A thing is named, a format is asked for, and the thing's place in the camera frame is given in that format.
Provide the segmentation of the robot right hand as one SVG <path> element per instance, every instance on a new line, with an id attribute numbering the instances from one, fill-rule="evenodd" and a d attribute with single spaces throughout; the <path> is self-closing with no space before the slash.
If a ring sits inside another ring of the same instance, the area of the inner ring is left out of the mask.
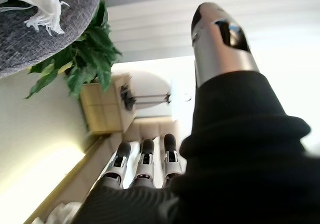
<path id="1" fill-rule="evenodd" d="M 103 175 L 74 224 L 317 224 L 320 159 L 301 139 L 311 131 L 287 115 L 260 73 L 237 23 L 215 3 L 191 24 L 195 106 L 179 152 L 183 174 L 151 186 L 139 174 L 128 189 Z"/>

